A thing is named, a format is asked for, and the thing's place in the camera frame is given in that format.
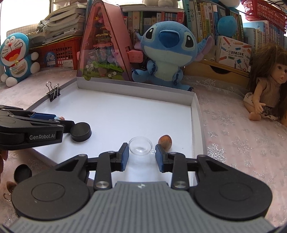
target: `drawer handle cutout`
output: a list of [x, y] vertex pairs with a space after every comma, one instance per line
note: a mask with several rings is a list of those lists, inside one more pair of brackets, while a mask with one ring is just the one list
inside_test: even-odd
[[218, 74], [228, 74], [230, 71], [210, 65], [211, 69]]

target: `gray ribbed panel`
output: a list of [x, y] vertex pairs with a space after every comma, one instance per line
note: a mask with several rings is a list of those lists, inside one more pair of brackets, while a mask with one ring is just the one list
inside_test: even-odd
[[202, 211], [188, 192], [172, 190], [165, 182], [118, 182], [111, 190], [96, 191], [81, 211], [66, 219], [19, 218], [10, 229], [15, 233], [266, 233], [273, 227], [264, 218], [219, 220]]

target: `doll's face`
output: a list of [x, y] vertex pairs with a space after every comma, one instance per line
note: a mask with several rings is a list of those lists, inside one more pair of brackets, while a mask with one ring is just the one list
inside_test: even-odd
[[279, 84], [287, 81], [287, 66], [282, 64], [275, 64], [272, 72], [272, 78]]

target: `pocket label printer box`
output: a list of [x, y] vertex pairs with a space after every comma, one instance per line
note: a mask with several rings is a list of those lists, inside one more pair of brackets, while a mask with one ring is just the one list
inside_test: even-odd
[[216, 62], [247, 72], [251, 52], [251, 45], [226, 36], [219, 36], [217, 40]]

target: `red plastic basket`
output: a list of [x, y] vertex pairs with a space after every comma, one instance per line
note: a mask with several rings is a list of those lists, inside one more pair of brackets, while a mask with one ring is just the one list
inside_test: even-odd
[[264, 0], [241, 0], [248, 21], [268, 20], [284, 33], [287, 28], [287, 15]]
[[76, 70], [78, 68], [77, 52], [81, 49], [82, 36], [47, 44], [30, 49], [30, 53], [37, 52], [37, 62], [41, 68], [62, 67]]

